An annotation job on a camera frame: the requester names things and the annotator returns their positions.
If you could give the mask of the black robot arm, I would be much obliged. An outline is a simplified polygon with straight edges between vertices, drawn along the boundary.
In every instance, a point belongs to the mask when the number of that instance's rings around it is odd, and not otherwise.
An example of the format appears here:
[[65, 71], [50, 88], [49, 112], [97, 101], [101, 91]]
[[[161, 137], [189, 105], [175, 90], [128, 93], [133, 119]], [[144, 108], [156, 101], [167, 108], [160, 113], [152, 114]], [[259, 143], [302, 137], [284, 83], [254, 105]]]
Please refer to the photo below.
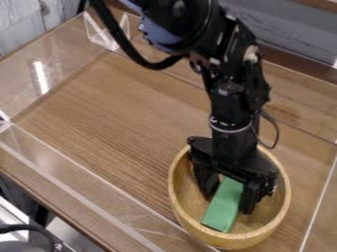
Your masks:
[[274, 193], [278, 169], [258, 146], [271, 86], [256, 38], [218, 0], [120, 0], [140, 15], [151, 45], [189, 60], [209, 98], [208, 137], [189, 137], [188, 158], [199, 190], [209, 197], [224, 175], [243, 184], [239, 212], [250, 215]]

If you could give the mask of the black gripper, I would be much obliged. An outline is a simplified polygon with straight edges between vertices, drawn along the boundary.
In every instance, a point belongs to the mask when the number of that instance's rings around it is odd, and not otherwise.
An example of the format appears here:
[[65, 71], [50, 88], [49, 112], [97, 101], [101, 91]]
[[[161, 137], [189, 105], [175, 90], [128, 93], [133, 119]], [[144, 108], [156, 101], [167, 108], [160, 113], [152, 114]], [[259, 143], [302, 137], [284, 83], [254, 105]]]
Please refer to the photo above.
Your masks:
[[212, 196], [222, 174], [243, 185], [239, 209], [243, 215], [251, 215], [255, 204], [274, 194], [279, 175], [275, 165], [258, 150], [254, 131], [234, 134], [213, 131], [209, 137], [191, 136], [187, 143], [203, 197]]

